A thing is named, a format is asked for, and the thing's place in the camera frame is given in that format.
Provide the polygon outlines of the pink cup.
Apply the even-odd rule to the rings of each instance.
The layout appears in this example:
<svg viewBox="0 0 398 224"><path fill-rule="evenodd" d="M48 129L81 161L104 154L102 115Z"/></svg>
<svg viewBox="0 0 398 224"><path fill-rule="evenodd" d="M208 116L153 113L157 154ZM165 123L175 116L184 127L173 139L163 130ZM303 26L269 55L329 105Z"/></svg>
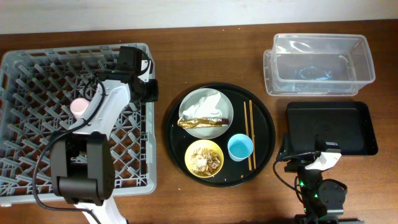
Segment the pink cup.
<svg viewBox="0 0 398 224"><path fill-rule="evenodd" d="M90 102L85 98L76 98L70 104L70 111L76 119L80 119L88 108Z"/></svg>

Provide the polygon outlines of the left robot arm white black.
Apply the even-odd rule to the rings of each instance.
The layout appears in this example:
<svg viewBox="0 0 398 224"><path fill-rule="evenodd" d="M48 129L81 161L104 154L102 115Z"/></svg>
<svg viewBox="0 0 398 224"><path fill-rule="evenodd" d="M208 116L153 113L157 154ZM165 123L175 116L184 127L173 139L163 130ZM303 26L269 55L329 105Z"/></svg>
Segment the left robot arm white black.
<svg viewBox="0 0 398 224"><path fill-rule="evenodd" d="M90 223L127 223L112 197L115 169L108 141L128 104L157 101L157 80L149 78L153 65L145 50L120 47L115 65L94 72L91 82L97 87L92 99L72 101L76 122L50 137L53 192Z"/></svg>

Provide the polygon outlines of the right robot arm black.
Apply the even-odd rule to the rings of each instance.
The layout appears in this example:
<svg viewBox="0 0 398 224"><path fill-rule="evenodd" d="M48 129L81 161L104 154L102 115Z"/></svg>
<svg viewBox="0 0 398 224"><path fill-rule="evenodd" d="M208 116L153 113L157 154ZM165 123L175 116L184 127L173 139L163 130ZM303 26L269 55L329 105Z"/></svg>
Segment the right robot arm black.
<svg viewBox="0 0 398 224"><path fill-rule="evenodd" d="M326 142L315 137L315 149L297 152L290 136L286 134L275 162L272 165L275 176L292 189L303 205L303 214L294 216L294 223L363 223L358 219L341 219L344 213L348 187L335 179L324 179L324 171L331 169L341 158L341 149L335 142ZM288 184L276 171L276 165L286 163L284 171L295 173L294 183Z"/></svg>

